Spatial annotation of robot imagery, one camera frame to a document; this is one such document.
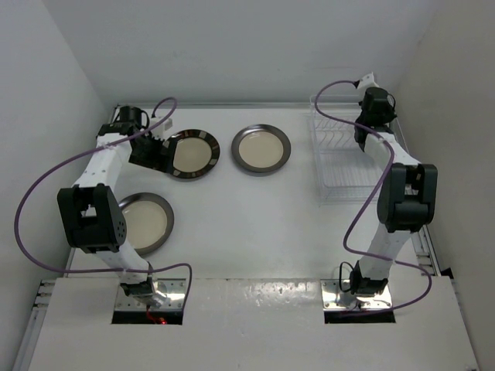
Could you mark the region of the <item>grey rimmed beige plate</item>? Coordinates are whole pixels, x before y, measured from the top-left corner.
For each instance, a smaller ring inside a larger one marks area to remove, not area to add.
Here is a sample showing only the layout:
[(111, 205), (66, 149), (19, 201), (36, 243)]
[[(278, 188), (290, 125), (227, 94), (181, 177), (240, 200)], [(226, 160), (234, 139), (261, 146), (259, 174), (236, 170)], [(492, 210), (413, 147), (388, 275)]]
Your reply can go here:
[(287, 134), (270, 124), (253, 124), (234, 136), (230, 153), (246, 173), (265, 176), (280, 170), (289, 160), (292, 143)]
[(141, 257), (158, 249), (169, 239), (175, 214), (169, 202), (150, 192), (123, 198), (119, 207), (127, 224), (127, 239)]

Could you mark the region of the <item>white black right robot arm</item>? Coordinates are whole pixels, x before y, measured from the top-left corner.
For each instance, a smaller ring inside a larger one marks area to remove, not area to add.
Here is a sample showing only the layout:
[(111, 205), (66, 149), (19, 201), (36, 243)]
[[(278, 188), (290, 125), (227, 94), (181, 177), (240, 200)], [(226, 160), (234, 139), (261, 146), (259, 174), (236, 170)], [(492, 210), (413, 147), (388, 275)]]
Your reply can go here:
[(360, 102), (354, 139), (383, 172), (377, 199), (378, 228), (350, 274), (350, 293), (371, 297), (384, 291), (401, 248), (435, 213), (438, 169), (411, 157), (390, 123), (395, 99), (385, 89), (368, 87)]

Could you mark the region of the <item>dark segmented rim plate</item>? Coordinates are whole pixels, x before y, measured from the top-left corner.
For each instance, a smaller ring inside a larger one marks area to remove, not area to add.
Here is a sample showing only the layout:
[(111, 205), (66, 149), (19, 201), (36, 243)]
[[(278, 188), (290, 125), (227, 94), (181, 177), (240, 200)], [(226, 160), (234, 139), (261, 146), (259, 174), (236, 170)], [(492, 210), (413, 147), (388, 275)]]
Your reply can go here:
[(174, 178), (194, 180), (205, 176), (220, 159), (220, 144), (200, 129), (179, 131), (163, 143), (165, 172)]

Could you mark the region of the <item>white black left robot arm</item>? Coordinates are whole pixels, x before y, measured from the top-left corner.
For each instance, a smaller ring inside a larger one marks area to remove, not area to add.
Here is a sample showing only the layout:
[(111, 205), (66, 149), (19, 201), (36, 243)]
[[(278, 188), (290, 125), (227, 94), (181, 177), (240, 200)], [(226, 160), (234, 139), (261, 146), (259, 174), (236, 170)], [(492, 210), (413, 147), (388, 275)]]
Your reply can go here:
[(101, 127), (99, 150), (73, 186), (58, 192), (57, 202), (69, 245), (115, 269), (126, 296), (146, 308), (160, 308), (167, 302), (166, 287), (128, 241), (125, 217), (114, 196), (124, 164), (166, 170), (162, 140), (142, 123), (142, 113), (138, 107), (123, 106), (117, 121)]

